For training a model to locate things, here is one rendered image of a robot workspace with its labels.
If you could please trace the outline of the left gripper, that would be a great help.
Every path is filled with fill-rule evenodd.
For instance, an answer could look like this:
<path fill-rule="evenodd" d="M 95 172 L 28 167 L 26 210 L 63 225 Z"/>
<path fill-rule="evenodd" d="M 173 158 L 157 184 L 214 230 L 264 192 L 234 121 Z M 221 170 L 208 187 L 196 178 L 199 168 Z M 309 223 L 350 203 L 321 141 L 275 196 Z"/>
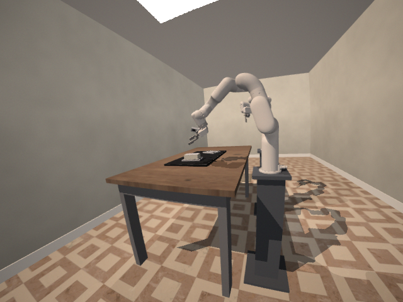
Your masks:
<path fill-rule="evenodd" d="M 204 136 L 204 135 L 206 135 L 208 133 L 208 126 L 207 125 L 205 127 L 201 128 L 200 130 L 196 131 L 196 135 L 192 136 L 190 138 L 190 140 L 194 139 L 195 137 L 196 137 L 196 139 L 194 139 L 191 142 L 189 142 L 188 145 L 191 145 L 192 143 L 194 143 L 195 140 L 198 140 L 198 136 L 202 137 L 202 136 Z"/>

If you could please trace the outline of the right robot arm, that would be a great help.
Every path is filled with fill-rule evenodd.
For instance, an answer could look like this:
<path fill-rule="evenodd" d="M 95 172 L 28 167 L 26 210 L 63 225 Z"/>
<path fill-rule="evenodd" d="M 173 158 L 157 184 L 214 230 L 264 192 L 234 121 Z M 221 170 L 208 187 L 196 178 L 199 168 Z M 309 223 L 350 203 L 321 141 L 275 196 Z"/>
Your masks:
<path fill-rule="evenodd" d="M 269 96 L 267 96 L 267 97 L 268 97 L 269 101 L 271 102 L 271 98 L 270 98 Z M 252 101 L 252 98 L 249 97 L 249 98 L 248 98 L 248 101 L 249 101 L 249 102 L 244 102 L 244 101 L 241 101 L 241 102 L 240 102 L 240 105 L 241 105 L 241 113 L 243 113 L 243 108 L 245 108 L 245 107 L 247 107 L 247 106 L 250 106 L 250 103 L 251 103 L 251 101 Z M 246 115 L 246 118 L 249 118 L 249 117 L 250 117 L 250 114 L 247 114 L 247 115 Z"/>

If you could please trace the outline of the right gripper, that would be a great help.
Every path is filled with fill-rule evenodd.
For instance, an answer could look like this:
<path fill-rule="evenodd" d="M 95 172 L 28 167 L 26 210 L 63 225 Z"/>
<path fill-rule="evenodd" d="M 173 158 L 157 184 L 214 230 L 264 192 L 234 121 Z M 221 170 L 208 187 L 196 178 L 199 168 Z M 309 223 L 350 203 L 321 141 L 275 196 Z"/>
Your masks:
<path fill-rule="evenodd" d="M 245 116 L 245 122 L 247 122 L 247 119 L 246 119 L 246 115 L 248 114 L 248 113 L 252 113 L 251 112 L 251 107 L 250 106 L 247 106 L 247 107 L 245 107 L 244 109 L 244 116 Z"/>

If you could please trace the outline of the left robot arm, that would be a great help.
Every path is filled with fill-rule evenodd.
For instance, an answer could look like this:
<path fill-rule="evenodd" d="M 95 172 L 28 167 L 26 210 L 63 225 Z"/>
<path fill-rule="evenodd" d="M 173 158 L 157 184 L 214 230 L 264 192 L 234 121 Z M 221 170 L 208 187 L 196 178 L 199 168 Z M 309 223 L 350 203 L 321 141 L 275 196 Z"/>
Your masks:
<path fill-rule="evenodd" d="M 241 73 L 236 79 L 226 77 L 211 94 L 205 105 L 191 114 L 199 128 L 191 127 L 192 132 L 200 130 L 208 123 L 205 118 L 220 103 L 229 92 L 249 92 L 252 98 L 251 112 L 256 126 L 261 134 L 261 161 L 260 172 L 264 174 L 278 174 L 287 165 L 279 164 L 279 124 L 271 111 L 271 103 L 261 81 L 249 73 Z M 277 128 L 276 128 L 277 126 Z"/>

